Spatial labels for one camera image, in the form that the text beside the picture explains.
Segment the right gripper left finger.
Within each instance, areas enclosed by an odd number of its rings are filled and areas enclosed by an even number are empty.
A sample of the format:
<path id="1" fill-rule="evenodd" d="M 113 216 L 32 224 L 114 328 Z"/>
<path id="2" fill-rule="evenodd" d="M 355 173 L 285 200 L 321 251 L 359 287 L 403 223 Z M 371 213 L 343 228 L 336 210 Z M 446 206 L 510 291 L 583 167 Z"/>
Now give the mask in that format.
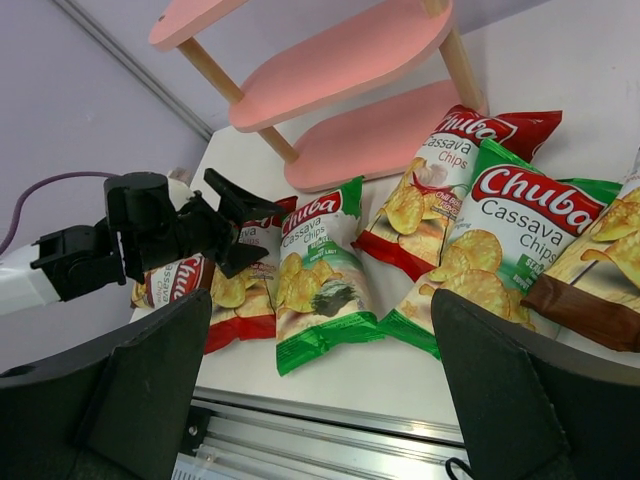
<path id="1" fill-rule="evenodd" d="M 207 340 L 210 294 L 1 375 L 4 479 L 167 479 Z"/>

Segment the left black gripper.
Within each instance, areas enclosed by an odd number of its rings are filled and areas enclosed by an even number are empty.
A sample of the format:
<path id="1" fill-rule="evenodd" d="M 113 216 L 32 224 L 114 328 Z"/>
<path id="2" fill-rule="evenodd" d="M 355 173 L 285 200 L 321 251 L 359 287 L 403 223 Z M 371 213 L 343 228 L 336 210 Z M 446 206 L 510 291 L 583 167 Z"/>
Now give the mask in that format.
<path id="1" fill-rule="evenodd" d="M 217 207 L 202 193 L 187 196 L 176 207 L 168 178 L 134 172 L 105 181 L 106 223 L 127 278 L 202 253 L 232 278 L 269 254 L 259 245 L 235 241 L 235 225 L 285 213 L 285 208 L 241 188 L 207 168 L 204 181 L 220 195 Z"/>

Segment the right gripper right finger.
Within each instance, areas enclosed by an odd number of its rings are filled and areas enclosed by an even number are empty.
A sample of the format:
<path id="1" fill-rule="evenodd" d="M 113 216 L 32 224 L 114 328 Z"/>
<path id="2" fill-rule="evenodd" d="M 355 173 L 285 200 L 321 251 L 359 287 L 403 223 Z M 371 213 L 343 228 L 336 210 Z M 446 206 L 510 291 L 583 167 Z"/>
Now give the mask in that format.
<path id="1" fill-rule="evenodd" d="M 473 478 L 638 478 L 638 369 L 449 290 L 431 315 Z"/>

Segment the green Chuba chips bag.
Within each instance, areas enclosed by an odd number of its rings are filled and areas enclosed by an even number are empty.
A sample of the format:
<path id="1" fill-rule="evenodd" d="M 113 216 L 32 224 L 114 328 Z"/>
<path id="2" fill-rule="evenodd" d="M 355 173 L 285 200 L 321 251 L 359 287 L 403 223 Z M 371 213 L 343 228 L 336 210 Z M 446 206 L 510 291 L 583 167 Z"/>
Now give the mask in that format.
<path id="1" fill-rule="evenodd" d="M 353 244 L 362 216 L 356 177 L 289 214 L 282 224 L 275 299 L 276 368 L 285 376 L 341 344 L 384 337 Z"/>
<path id="2" fill-rule="evenodd" d="M 433 298 L 449 290 L 504 320 L 556 338 L 558 325 L 521 302 L 621 188 L 607 180 L 556 180 L 497 142 L 483 141 L 439 266 L 415 281 L 380 321 L 381 332 L 438 357 Z"/>

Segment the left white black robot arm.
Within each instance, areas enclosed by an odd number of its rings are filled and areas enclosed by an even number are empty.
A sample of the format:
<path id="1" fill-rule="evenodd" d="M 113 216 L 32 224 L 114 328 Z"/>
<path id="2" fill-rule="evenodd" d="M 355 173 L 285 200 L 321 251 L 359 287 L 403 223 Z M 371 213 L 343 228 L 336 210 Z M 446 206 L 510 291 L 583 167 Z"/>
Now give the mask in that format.
<path id="1" fill-rule="evenodd" d="M 268 253 L 241 242 L 242 229 L 285 212 L 211 168 L 204 180 L 219 195 L 218 207 L 158 173 L 103 179 L 103 219 L 42 236 L 2 258 L 2 314 L 68 302 L 111 283 L 141 283 L 145 273 L 196 254 L 231 278 Z"/>

